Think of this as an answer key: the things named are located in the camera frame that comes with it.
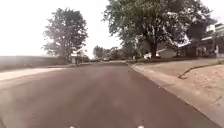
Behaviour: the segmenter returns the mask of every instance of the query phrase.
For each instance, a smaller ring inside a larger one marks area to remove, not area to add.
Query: curb
[[[145,70],[139,66],[129,66],[224,128],[224,104],[218,104],[216,100],[206,97],[200,92],[192,92],[192,90],[186,88],[189,83],[185,83],[176,77],[149,69]]]

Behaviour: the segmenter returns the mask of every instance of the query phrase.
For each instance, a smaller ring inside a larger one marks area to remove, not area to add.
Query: sky
[[[223,0],[202,0],[212,17],[224,22]],[[103,22],[103,11],[108,0],[1,0],[0,1],[0,55],[46,55],[41,47],[47,19],[57,8],[80,10],[87,21],[87,55],[93,57],[93,48],[119,46],[117,37],[111,37],[108,24]]]

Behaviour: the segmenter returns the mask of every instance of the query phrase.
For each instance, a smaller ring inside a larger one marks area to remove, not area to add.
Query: road
[[[7,128],[220,128],[124,64],[0,81]]]

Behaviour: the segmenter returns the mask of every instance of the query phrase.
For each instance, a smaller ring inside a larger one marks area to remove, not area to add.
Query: sidewalk
[[[193,70],[185,80],[177,78],[187,68],[198,64],[199,61],[186,61],[134,65],[132,68],[224,127],[224,65]]]
[[[34,75],[38,73],[51,72],[62,70],[64,68],[36,68],[36,69],[22,69],[22,70],[14,70],[8,72],[0,72],[0,81],[9,80],[17,77]]]

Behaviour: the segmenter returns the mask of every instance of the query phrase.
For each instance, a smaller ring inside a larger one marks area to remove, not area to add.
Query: asphalt road
[[[7,128],[219,128],[123,64],[1,81],[0,98]]]

